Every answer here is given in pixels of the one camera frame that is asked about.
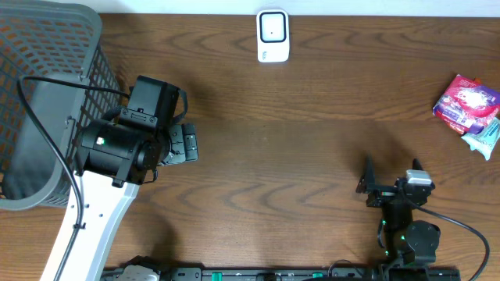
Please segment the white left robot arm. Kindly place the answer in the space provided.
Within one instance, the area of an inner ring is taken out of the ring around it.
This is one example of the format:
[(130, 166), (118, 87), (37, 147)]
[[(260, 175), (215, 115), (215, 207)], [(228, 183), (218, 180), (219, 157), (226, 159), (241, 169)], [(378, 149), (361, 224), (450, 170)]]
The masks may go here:
[(80, 135), (66, 213), (41, 278), (98, 280), (148, 171), (198, 159), (191, 123), (143, 130), (102, 119)]

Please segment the red purple snack packet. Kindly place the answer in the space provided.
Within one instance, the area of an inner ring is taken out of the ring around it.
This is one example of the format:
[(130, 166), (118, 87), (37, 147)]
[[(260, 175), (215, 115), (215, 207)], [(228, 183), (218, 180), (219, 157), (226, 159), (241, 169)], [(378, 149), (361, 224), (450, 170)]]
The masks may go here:
[(460, 134), (479, 134), (499, 113), (499, 92), (458, 74), (432, 112)]

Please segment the light teal wipes packet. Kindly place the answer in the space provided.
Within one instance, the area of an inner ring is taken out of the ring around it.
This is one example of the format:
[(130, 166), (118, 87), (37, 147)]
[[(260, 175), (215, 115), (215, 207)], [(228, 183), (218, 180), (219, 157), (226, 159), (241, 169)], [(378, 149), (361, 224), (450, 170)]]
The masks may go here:
[(465, 133), (461, 139), (469, 145), (471, 151), (480, 152), (489, 161), (499, 140), (499, 119), (494, 117), (479, 134)]

